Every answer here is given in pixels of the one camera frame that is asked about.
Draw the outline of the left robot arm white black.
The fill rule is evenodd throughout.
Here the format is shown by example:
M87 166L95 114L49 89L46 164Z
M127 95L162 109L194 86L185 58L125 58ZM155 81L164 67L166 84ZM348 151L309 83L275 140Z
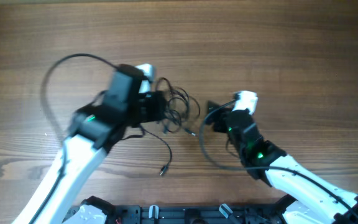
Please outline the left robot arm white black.
M126 129L163 119L166 101L161 92L152 92L154 80L151 64L118 66L101 104L75 111L61 150L15 223L63 223L85 182Z

